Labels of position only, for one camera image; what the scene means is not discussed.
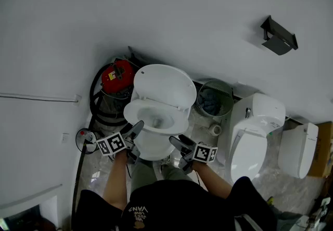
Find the person's grey-green trousers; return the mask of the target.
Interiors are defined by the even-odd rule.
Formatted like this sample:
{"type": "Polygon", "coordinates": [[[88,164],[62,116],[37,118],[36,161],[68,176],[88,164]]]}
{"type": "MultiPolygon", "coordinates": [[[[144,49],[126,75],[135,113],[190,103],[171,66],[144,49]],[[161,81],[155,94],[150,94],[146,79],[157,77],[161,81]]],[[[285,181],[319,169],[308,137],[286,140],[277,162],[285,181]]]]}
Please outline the person's grey-green trousers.
{"type": "MultiPolygon", "coordinates": [[[[160,173],[164,180],[186,180],[193,182],[188,175],[185,175],[179,168],[172,165],[171,162],[168,166],[165,166],[160,173]]],[[[139,158],[132,170],[131,193],[155,182],[157,182],[157,177],[153,168],[153,161],[139,158]]]]}

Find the blue cloth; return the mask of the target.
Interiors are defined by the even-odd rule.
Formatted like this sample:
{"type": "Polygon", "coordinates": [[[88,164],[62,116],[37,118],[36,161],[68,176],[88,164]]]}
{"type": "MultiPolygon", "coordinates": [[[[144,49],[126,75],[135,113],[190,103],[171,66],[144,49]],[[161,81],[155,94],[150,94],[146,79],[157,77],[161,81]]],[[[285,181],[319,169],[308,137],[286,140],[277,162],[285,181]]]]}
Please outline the blue cloth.
{"type": "Polygon", "coordinates": [[[204,89],[199,93],[198,102],[201,108],[209,115],[217,116],[221,102],[217,93],[212,89],[204,89]]]}

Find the grey-green slatted basket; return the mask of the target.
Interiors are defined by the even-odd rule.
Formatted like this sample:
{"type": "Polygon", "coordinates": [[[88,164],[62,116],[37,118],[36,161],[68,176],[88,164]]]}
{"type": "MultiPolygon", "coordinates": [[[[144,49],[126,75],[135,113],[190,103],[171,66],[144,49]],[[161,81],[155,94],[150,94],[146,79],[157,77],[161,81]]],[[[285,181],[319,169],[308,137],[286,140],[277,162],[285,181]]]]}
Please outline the grey-green slatted basket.
{"type": "Polygon", "coordinates": [[[224,81],[217,79],[209,80],[206,83],[202,84],[202,86],[198,89],[197,98],[194,103],[194,108],[196,109],[196,111],[204,117],[225,116],[232,110],[233,106],[234,106],[233,89],[224,81]],[[199,93],[206,88],[214,90],[219,96],[221,107],[217,116],[209,115],[199,105],[198,102],[199,93]]]}

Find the white toilet brush holder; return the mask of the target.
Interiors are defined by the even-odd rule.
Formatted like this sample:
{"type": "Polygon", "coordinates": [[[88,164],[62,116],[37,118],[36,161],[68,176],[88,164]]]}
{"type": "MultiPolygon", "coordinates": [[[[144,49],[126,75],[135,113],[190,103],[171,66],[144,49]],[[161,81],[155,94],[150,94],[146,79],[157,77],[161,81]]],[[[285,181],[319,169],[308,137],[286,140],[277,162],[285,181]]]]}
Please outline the white toilet brush holder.
{"type": "Polygon", "coordinates": [[[209,134],[211,134],[212,136],[216,137],[219,136],[222,132],[222,128],[220,125],[218,124],[212,124],[209,128],[208,128],[208,132],[209,134]]]}

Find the person's right forearm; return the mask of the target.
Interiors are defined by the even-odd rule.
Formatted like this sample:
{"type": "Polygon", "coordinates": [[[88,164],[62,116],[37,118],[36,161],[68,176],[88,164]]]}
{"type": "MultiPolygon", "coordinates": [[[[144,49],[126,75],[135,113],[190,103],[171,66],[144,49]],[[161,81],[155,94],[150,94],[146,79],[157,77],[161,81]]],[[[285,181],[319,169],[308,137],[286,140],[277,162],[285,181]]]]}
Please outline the person's right forearm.
{"type": "Polygon", "coordinates": [[[227,199],[232,191],[232,186],[219,177],[206,163],[194,161],[192,169],[198,173],[207,191],[217,197],[227,199]]]}

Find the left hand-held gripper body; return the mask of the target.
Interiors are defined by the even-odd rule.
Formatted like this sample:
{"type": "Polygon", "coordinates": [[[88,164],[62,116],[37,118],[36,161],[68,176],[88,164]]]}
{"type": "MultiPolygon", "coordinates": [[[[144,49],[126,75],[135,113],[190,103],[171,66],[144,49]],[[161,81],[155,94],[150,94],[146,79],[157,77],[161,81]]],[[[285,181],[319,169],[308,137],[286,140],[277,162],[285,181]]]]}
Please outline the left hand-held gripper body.
{"type": "Polygon", "coordinates": [[[113,133],[96,141],[96,144],[103,156],[108,157],[112,162],[117,153],[125,151],[128,157],[128,163],[134,164],[140,156],[140,152],[134,143],[135,133],[121,134],[113,133]]]}

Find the person's left forearm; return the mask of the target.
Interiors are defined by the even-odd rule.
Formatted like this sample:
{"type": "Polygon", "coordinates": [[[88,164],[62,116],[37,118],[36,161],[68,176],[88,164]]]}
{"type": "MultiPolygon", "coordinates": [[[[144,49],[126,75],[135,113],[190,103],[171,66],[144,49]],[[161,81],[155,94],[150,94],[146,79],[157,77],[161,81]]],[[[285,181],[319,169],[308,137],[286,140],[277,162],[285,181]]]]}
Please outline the person's left forearm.
{"type": "Polygon", "coordinates": [[[126,163],[126,151],[118,152],[114,158],[103,193],[103,199],[106,202],[122,211],[127,205],[126,163]]]}

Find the white toilet with tank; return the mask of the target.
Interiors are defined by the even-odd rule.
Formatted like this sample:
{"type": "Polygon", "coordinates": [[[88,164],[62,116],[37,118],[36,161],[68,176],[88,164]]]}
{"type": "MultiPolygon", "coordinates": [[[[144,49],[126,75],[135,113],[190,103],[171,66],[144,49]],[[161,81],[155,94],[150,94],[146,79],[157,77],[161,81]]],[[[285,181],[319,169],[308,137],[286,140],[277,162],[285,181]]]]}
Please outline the white toilet with tank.
{"type": "Polygon", "coordinates": [[[243,176],[255,178],[266,156],[267,136],[284,125],[285,117],[284,104],[265,94],[255,93],[234,104],[216,154],[231,184],[243,176]]]}

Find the dark framed window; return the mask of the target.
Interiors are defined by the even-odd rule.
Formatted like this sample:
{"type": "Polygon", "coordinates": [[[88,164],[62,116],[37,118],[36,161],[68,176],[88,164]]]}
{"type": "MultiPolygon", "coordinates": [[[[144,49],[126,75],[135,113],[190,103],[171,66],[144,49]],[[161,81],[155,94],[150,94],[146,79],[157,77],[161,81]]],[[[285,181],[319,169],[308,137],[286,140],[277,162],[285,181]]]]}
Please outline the dark framed window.
{"type": "Polygon", "coordinates": [[[41,219],[40,206],[34,206],[20,213],[4,218],[6,231],[37,231],[41,219]]]}

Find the white toilet seat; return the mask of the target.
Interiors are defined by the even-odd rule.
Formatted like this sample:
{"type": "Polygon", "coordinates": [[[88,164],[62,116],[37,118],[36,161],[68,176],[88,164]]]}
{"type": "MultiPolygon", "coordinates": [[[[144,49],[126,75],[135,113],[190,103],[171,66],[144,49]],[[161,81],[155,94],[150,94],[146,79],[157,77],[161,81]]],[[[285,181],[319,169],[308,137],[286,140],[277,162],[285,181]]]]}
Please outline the white toilet seat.
{"type": "Polygon", "coordinates": [[[149,99],[130,102],[125,106],[123,114],[130,124],[143,121],[143,130],[148,133],[179,135],[189,126],[185,111],[149,99]]]}

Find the black mesh wastebasket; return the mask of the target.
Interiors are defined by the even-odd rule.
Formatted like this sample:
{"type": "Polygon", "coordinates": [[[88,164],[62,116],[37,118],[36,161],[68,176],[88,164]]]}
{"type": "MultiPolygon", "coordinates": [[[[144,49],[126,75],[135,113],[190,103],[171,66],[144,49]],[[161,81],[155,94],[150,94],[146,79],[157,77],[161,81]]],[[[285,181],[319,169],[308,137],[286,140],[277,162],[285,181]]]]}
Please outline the black mesh wastebasket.
{"type": "Polygon", "coordinates": [[[96,143],[95,144],[87,144],[84,141],[84,137],[80,135],[80,131],[90,131],[90,130],[86,129],[86,128],[78,130],[78,132],[75,136],[75,144],[76,144],[78,150],[80,152],[82,152],[83,148],[85,147],[85,154],[86,155],[92,154],[96,150],[97,144],[96,143]]]}

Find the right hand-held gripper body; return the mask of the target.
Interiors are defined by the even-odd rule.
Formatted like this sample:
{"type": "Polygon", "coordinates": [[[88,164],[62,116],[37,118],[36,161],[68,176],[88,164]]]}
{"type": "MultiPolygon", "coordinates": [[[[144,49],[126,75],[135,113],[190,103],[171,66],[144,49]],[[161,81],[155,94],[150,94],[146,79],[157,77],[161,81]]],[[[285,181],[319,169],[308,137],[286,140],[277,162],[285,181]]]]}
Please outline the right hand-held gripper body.
{"type": "Polygon", "coordinates": [[[201,163],[210,163],[215,160],[217,147],[210,146],[204,143],[194,143],[192,145],[186,145],[181,143],[180,146],[181,159],[178,167],[185,173],[192,172],[192,163],[198,161],[201,163]]]}

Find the clear bottle with red cap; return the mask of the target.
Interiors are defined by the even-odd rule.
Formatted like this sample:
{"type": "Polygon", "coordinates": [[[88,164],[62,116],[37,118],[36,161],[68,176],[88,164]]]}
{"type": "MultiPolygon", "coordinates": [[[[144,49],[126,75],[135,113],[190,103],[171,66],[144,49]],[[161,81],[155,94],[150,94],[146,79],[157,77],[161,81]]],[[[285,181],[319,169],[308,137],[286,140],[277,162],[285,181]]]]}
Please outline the clear bottle with red cap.
{"type": "Polygon", "coordinates": [[[97,141],[96,135],[91,131],[80,131],[80,135],[84,137],[87,144],[95,144],[97,141]]]}

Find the white toilet lid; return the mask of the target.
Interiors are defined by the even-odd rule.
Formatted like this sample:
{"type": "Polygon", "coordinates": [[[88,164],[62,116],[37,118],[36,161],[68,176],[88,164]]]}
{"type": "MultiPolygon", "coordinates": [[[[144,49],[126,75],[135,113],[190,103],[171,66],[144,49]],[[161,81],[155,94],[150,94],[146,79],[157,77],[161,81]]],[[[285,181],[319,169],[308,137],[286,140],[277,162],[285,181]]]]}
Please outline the white toilet lid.
{"type": "Polygon", "coordinates": [[[134,77],[140,98],[148,98],[181,109],[190,108],[197,96],[192,79],[184,71],[162,64],[147,65],[134,77]]]}

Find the person's white sneaker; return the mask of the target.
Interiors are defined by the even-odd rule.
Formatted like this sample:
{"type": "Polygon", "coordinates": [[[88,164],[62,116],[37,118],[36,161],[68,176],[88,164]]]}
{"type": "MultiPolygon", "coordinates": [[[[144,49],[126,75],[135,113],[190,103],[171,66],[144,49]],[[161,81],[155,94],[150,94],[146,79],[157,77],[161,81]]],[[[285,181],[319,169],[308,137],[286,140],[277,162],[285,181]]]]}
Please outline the person's white sneaker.
{"type": "Polygon", "coordinates": [[[159,170],[160,172],[165,166],[168,166],[171,162],[171,156],[168,155],[167,157],[163,158],[162,160],[159,161],[159,170]]]}

